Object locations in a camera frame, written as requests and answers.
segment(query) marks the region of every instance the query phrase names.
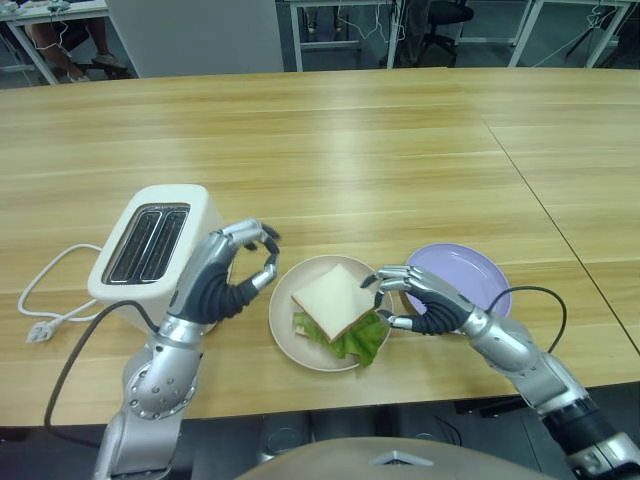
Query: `green lettuce leaf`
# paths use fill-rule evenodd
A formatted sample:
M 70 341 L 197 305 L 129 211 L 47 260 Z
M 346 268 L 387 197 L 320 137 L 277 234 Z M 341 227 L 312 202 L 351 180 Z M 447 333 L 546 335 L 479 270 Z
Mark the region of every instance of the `green lettuce leaf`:
M 369 312 L 335 341 L 329 343 L 322 329 L 305 312 L 293 314 L 293 325 L 302 328 L 311 340 L 327 347 L 338 358 L 348 353 L 360 357 L 360 365 L 368 367 L 389 331 L 376 312 Z

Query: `bread slice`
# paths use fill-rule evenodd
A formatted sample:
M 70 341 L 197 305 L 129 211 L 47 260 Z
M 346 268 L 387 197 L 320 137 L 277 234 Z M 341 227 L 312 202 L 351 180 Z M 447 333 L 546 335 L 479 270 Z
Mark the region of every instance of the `bread slice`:
M 356 278 L 341 264 L 293 294 L 293 299 L 318 324 L 329 342 L 342 335 L 373 309 L 374 295 L 360 288 Z

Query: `person's legs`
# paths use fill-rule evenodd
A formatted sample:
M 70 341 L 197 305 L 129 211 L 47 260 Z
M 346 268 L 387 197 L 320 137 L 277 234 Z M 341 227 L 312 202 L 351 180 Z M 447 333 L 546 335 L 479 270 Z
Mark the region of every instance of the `person's legs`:
M 127 67 L 109 52 L 109 46 L 107 45 L 107 27 L 104 18 L 91 18 L 87 20 L 87 29 L 98 50 L 98 54 L 93 61 L 114 68 L 126 69 Z
M 82 70 L 76 67 L 69 57 L 57 45 L 58 34 L 49 23 L 38 23 L 25 26 L 27 35 L 31 37 L 44 58 L 64 69 L 70 77 L 77 79 L 84 76 Z
M 91 18 L 87 20 L 87 28 L 96 44 L 98 55 L 109 55 L 109 47 L 107 45 L 107 27 L 104 18 Z

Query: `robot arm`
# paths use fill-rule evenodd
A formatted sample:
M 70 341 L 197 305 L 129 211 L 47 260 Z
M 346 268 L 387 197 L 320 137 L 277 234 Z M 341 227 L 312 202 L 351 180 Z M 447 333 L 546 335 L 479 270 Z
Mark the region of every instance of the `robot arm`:
M 567 455 L 578 478 L 627 478 L 640 474 L 640 450 L 607 422 L 584 387 L 553 355 L 540 350 L 527 328 L 510 318 L 487 314 L 454 287 L 417 267 L 390 266 L 367 278 L 384 293 L 404 291 L 427 307 L 422 316 L 379 311 L 394 328 L 439 335 L 459 330 L 489 367 L 506 376 L 533 408 Z
M 202 337 L 209 325 L 240 313 L 276 278 L 278 238 L 251 219 L 212 232 L 195 248 L 158 332 L 125 367 L 124 400 L 105 430 L 94 480 L 169 475 L 185 408 L 198 383 Z M 229 285 L 233 258 L 243 246 L 255 250 L 254 242 L 269 252 L 264 270 Z

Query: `white desk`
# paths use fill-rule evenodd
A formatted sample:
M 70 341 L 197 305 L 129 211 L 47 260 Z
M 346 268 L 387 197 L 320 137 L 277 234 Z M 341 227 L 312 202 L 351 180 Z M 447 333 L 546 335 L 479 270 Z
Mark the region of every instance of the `white desk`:
M 393 68 L 393 60 L 398 46 L 398 32 L 402 21 L 404 0 L 287 0 L 291 9 L 291 28 L 293 30 L 293 48 L 296 56 L 296 70 L 302 72 L 302 51 L 317 50 L 318 48 L 335 48 L 358 44 L 359 40 L 336 42 L 300 42 L 300 24 L 298 21 L 298 8 L 305 7 L 351 7 L 364 5 L 382 5 L 393 8 L 391 15 L 391 33 L 389 35 L 389 50 L 387 52 L 387 68 Z
M 59 13 L 51 13 L 46 6 L 19 8 L 13 15 L 5 15 L 0 17 L 1 22 L 5 22 L 11 33 L 20 42 L 20 45 L 27 52 L 40 73 L 47 79 L 51 85 L 58 83 L 53 75 L 47 62 L 40 56 L 35 49 L 31 39 L 20 28 L 23 25 L 34 23 L 45 23 L 53 19 L 53 21 L 81 20 L 85 18 L 108 17 L 109 10 L 104 0 L 91 0 L 87 2 L 72 3 L 68 10 Z
M 571 3 L 616 7 L 616 13 L 613 15 L 611 23 L 609 23 L 609 26 L 604 32 L 604 35 L 596 45 L 596 48 L 593 50 L 593 53 L 589 56 L 589 59 L 585 64 L 586 68 L 592 68 L 598 61 L 598 58 L 600 58 L 600 55 L 602 55 L 602 52 L 609 43 L 609 40 L 611 40 L 611 36 L 622 23 L 622 20 L 625 18 L 626 13 L 629 11 L 631 4 L 636 1 L 637 0 L 533 0 L 531 12 L 529 13 L 527 20 L 524 23 L 520 37 L 517 39 L 516 48 L 511 55 L 511 60 L 509 60 L 509 67 L 518 66 L 518 61 L 522 56 L 524 48 L 527 46 L 527 42 L 529 41 L 529 37 L 531 36 L 533 27 L 538 20 L 538 15 L 540 15 L 540 10 L 542 10 L 542 7 L 545 3 Z

